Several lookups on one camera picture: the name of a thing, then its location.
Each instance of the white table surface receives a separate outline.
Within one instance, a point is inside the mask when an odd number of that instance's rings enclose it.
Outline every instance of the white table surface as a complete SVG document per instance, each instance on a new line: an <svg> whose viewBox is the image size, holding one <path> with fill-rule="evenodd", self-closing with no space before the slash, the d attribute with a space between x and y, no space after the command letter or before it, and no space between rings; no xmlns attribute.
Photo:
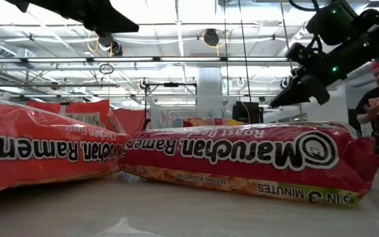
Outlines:
<svg viewBox="0 0 379 237"><path fill-rule="evenodd" d="M133 229L139 231L130 234ZM379 237L379 172L371 193L354 208L153 181L17 188L0 193L4 236Z"/></svg>

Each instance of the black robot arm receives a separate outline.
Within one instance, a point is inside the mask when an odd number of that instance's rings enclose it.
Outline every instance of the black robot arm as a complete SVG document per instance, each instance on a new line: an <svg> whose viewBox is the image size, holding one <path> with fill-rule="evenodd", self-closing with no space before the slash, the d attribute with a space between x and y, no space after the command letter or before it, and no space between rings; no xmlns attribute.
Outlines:
<svg viewBox="0 0 379 237"><path fill-rule="evenodd" d="M288 86L270 103L272 107L309 102L310 97L322 105L330 98L326 86L346 79L348 73L366 62L379 61L379 12L376 10L369 9L357 16L344 0L336 0L320 9L307 29L318 32L329 45L341 44L327 54L293 44L285 56L300 66L292 70Z"/></svg>
<svg viewBox="0 0 379 237"><path fill-rule="evenodd" d="M88 30L96 32L100 37L112 33L137 32L139 26L120 14L109 0L6 0L26 12L29 4L83 23Z"/></svg>

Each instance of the plastic wrapper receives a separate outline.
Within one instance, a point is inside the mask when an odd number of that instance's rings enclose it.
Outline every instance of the plastic wrapper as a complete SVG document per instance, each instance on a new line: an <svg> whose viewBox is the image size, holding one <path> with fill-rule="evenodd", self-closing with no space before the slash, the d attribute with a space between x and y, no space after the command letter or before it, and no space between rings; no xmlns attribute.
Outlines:
<svg viewBox="0 0 379 237"><path fill-rule="evenodd" d="M129 136L0 101L0 190L119 171Z"/></svg>
<svg viewBox="0 0 379 237"><path fill-rule="evenodd" d="M143 109L113 109L112 113L121 123L127 134L141 132L144 127Z"/></svg>
<svg viewBox="0 0 379 237"><path fill-rule="evenodd" d="M352 206L370 190L379 156L337 126L254 124L134 134L123 171L229 192Z"/></svg>
<svg viewBox="0 0 379 237"><path fill-rule="evenodd" d="M126 133L121 123L111 111L109 100L99 102L61 102L48 103L27 101L26 104L31 107L43 109L56 113L68 118L85 122L100 128L105 128L112 132Z"/></svg>
<svg viewBox="0 0 379 237"><path fill-rule="evenodd" d="M238 122L231 118L210 118L210 117L187 117L182 121L183 127L190 126L208 126L208 125L243 125L244 122Z"/></svg>

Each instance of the ramen package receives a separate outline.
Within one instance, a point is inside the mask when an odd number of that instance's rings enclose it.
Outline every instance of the ramen package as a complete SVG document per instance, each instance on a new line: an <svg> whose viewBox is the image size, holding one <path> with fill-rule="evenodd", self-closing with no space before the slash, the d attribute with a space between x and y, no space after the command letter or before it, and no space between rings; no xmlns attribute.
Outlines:
<svg viewBox="0 0 379 237"><path fill-rule="evenodd" d="M238 122L231 118L210 118L210 117L187 117L182 121L183 127L190 126L208 126L208 125L243 125L245 123Z"/></svg>
<svg viewBox="0 0 379 237"><path fill-rule="evenodd" d="M352 206L379 168L373 149L369 138L328 124L204 126L134 134L120 162L166 182Z"/></svg>
<svg viewBox="0 0 379 237"><path fill-rule="evenodd" d="M119 171L129 135L0 101L0 190Z"/></svg>
<svg viewBox="0 0 379 237"><path fill-rule="evenodd" d="M109 100L99 102L61 102L48 103L27 101L26 104L31 107L43 109L56 113L68 118L79 120L100 128L106 128L112 132L125 133L125 130L119 123L118 119L112 113Z"/></svg>

